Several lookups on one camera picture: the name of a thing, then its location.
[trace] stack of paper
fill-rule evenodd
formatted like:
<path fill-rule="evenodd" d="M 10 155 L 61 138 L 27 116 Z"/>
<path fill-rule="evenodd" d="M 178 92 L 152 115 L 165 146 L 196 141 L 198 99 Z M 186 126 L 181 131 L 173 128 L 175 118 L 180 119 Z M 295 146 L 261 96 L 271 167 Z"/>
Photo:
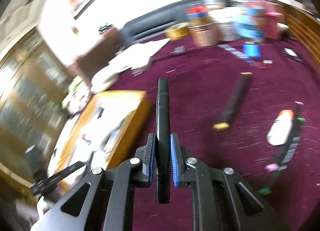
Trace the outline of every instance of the stack of paper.
<path fill-rule="evenodd" d="M 169 40 L 163 39 L 147 43 L 136 43 L 110 60 L 109 65 L 115 67 L 119 72 L 129 68 L 137 69 L 146 66 L 149 64 L 150 58 L 166 45 Z"/>

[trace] triangular cutout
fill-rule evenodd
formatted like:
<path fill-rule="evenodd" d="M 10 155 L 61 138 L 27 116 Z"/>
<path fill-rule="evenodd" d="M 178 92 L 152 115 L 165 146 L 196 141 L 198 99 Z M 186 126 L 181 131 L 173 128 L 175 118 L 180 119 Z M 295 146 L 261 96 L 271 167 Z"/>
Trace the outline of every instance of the triangular cutout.
<path fill-rule="evenodd" d="M 248 216 L 262 212 L 263 205 L 259 200 L 244 186 L 242 182 L 236 184 L 236 189 L 244 209 L 244 214 Z"/>
<path fill-rule="evenodd" d="M 90 189 L 90 184 L 85 183 L 80 189 L 74 193 L 71 198 L 61 206 L 61 211 L 71 216 L 78 217 L 80 215 L 83 203 Z"/>

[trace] yellow marker cap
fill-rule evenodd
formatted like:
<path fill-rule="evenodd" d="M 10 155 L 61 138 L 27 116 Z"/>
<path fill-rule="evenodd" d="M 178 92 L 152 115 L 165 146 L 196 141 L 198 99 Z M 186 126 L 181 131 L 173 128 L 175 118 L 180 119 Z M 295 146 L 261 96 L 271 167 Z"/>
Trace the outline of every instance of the yellow marker cap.
<path fill-rule="evenodd" d="M 230 124 L 228 123 L 218 123 L 213 126 L 217 131 L 223 131 L 229 129 Z"/>

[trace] maroon cloth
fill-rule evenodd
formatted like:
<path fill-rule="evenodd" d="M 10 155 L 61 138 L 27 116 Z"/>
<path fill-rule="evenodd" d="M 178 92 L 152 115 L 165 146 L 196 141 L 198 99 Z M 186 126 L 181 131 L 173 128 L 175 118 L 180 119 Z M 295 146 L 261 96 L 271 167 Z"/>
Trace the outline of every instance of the maroon cloth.
<path fill-rule="evenodd" d="M 240 40 L 229 45 L 242 51 L 243 43 Z M 135 77 L 127 70 L 112 89 L 146 90 L 155 102 L 158 79 L 167 78 L 170 128 L 178 133 L 180 144 L 210 167 L 232 167 L 256 189 L 262 188 L 270 175 L 264 167 L 273 163 L 282 149 L 266 141 L 273 120 L 281 110 L 294 108 L 294 101 L 303 102 L 301 116 L 307 122 L 301 145 L 272 194 L 264 196 L 292 230 L 298 230 L 320 201 L 320 76 L 311 54 L 294 39 L 264 43 L 260 45 L 261 59 L 272 60 L 273 64 L 266 64 L 262 70 L 217 46 L 190 49 L 178 56 L 170 54 L 182 45 L 194 48 L 190 37 L 169 41 L 154 55 L 150 70 Z M 282 56 L 284 47 L 293 49 L 304 62 Z M 250 90 L 231 129 L 216 132 L 212 125 L 241 72 L 253 73 Z M 134 149 L 144 146 L 148 133 L 155 132 L 155 118 L 153 109 Z M 191 230 L 191 203 L 189 188 L 172 184 L 169 205 L 156 204 L 155 183 L 150 189 L 136 189 L 133 230 Z"/>

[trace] white bottle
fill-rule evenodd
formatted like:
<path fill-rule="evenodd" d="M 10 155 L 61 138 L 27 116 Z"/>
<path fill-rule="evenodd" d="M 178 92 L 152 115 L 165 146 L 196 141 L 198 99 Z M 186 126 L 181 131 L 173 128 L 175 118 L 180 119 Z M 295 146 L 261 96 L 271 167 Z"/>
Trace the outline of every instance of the white bottle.
<path fill-rule="evenodd" d="M 271 126 L 268 134 L 267 141 L 271 145 L 281 145 L 284 144 L 290 133 L 292 127 L 293 111 L 292 110 L 282 110 L 280 111 L 278 117 Z"/>

